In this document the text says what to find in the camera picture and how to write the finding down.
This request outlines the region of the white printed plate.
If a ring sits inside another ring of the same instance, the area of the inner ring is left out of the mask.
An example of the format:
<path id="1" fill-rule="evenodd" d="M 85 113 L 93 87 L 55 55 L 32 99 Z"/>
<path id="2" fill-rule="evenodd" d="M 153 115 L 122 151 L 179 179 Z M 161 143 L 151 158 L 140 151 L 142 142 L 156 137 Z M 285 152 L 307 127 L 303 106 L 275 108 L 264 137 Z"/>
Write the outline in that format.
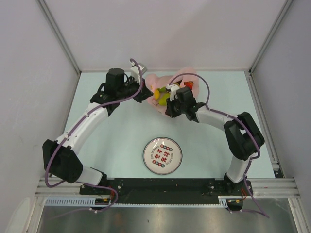
<path id="1" fill-rule="evenodd" d="M 158 137 L 149 141 L 143 149 L 142 159 L 149 171 L 157 175 L 168 175 L 181 165 L 183 153 L 172 139 Z"/>

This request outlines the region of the pink plastic bag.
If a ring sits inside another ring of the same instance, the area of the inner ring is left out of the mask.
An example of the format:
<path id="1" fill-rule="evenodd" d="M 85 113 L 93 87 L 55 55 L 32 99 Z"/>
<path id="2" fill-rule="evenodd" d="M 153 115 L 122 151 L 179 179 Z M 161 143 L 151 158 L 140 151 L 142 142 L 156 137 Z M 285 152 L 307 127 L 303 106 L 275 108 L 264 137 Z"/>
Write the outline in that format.
<path id="1" fill-rule="evenodd" d="M 198 95 L 199 95 L 199 78 L 194 76 L 194 75 L 185 75 L 185 73 L 193 73 L 193 74 L 197 74 L 196 70 L 192 67 L 185 67 L 182 68 L 180 70 L 178 70 L 174 75 L 164 75 L 164 76 L 157 76 L 156 74 L 152 73 L 152 74 L 148 74 L 145 78 L 145 82 L 146 82 L 146 87 L 152 91 L 152 93 L 154 94 L 154 91 L 158 88 L 163 88 L 166 87 L 167 85 L 169 85 L 171 83 L 171 81 L 178 75 L 180 75 L 179 77 L 177 77 L 174 81 L 174 83 L 178 83 L 181 85 L 181 87 L 185 87 L 184 82 L 187 81 L 193 81 L 194 86 L 193 89 L 191 90 L 193 93 L 193 96 L 197 99 Z M 169 92 L 164 92 L 161 93 L 160 98 L 165 94 L 165 93 L 169 93 Z M 158 100 L 154 100 L 153 95 L 151 97 L 149 97 L 147 99 L 147 102 L 152 105 L 153 108 L 155 108 L 158 112 L 160 112 L 162 115 L 165 115 L 165 111 L 166 111 L 166 107 L 167 106 L 161 106 L 158 104 Z"/>

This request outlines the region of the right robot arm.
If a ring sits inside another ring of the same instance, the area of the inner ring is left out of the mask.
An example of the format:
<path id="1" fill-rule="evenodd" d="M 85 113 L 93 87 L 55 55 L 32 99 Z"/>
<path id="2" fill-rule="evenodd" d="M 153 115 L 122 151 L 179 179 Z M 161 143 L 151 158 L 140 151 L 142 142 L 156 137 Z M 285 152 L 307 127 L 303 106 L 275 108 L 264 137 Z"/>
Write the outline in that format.
<path id="1" fill-rule="evenodd" d="M 260 148 L 265 143 L 252 116 L 248 112 L 234 116 L 211 109 L 206 103 L 197 102 L 188 87 L 173 84 L 166 90 L 170 94 L 166 100 L 167 116 L 175 118 L 184 114 L 189 121 L 208 124 L 225 133 L 233 157 L 224 175 L 224 189 L 230 195 L 237 194 L 245 185 L 252 161 L 260 157 Z"/>

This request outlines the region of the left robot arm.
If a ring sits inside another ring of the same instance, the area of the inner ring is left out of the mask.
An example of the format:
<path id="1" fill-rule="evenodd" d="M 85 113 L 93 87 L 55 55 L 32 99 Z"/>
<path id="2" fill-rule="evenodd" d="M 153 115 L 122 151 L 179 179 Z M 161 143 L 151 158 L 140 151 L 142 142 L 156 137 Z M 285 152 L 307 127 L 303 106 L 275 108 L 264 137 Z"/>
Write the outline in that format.
<path id="1" fill-rule="evenodd" d="M 131 67 L 130 76 L 121 68 L 111 68 L 107 72 L 105 83 L 91 97 L 77 122 L 56 140 L 48 139 L 43 143 L 45 182 L 51 174 L 62 182 L 87 183 L 97 194 L 107 190 L 106 175 L 83 165 L 78 153 L 93 131 L 112 115 L 121 102 L 134 99 L 141 103 L 152 96 L 142 76 L 146 70 L 143 64 L 138 64 Z"/>

